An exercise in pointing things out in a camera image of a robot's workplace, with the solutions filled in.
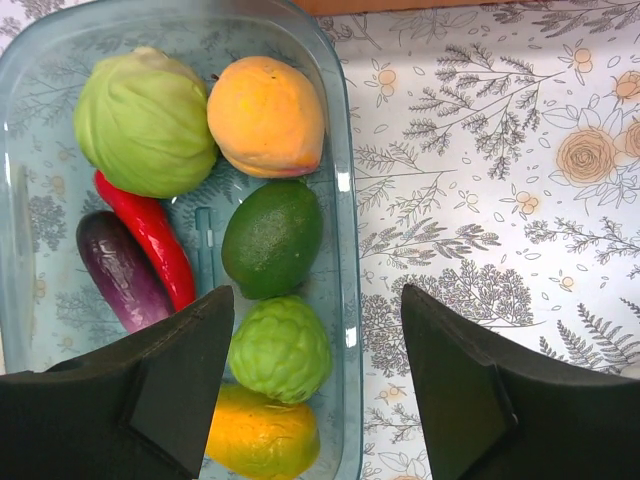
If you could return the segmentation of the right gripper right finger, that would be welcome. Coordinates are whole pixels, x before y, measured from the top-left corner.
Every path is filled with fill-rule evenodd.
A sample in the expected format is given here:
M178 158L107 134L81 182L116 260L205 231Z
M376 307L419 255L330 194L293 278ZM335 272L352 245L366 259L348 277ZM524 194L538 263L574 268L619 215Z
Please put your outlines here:
M554 360L414 285L401 321L436 479L635 479L639 383Z

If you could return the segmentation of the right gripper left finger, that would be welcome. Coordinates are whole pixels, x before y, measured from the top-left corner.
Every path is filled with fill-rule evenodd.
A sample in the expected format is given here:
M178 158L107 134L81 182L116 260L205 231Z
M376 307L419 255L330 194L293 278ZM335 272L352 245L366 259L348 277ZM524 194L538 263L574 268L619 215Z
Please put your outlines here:
M105 347L2 376L2 478L198 478L233 323L220 286Z

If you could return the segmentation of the green cabbage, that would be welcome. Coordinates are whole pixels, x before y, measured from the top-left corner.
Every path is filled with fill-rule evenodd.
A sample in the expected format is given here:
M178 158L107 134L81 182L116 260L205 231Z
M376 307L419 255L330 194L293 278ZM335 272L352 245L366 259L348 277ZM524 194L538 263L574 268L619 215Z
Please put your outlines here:
M81 151L115 187L171 198L198 187L218 149L205 82L150 46L97 62L73 113Z

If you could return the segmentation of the orange peach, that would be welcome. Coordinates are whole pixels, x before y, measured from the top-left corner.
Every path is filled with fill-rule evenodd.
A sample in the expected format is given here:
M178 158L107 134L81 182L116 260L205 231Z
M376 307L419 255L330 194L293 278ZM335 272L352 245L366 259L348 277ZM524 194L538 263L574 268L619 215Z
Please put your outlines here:
M320 98L304 74L282 61L249 56L227 66L209 96L207 119L222 155L250 176L298 177L320 164Z

